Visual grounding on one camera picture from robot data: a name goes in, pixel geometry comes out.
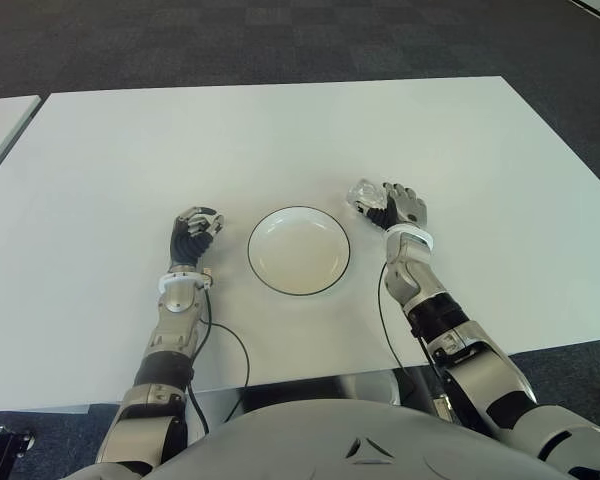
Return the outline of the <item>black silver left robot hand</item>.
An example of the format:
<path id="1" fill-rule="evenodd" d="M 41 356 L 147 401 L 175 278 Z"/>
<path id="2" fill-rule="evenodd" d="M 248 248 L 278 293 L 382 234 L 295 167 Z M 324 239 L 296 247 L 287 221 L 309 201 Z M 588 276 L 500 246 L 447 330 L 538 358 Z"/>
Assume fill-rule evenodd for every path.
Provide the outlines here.
<path id="1" fill-rule="evenodd" d="M 193 206 L 179 214 L 170 238 L 170 269 L 195 269 L 223 226 L 224 216 L 209 207 Z"/>

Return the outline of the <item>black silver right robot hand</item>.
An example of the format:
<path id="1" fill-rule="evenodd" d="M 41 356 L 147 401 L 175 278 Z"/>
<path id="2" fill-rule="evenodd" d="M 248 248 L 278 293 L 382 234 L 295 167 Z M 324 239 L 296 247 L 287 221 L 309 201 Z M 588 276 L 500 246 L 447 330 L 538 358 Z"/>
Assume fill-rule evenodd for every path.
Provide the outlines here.
<path id="1" fill-rule="evenodd" d="M 386 205 L 383 208 L 361 206 L 361 213 L 374 225 L 388 230 L 398 224 L 409 223 L 424 229 L 427 226 L 427 206 L 411 189 L 398 183 L 383 184 Z"/>

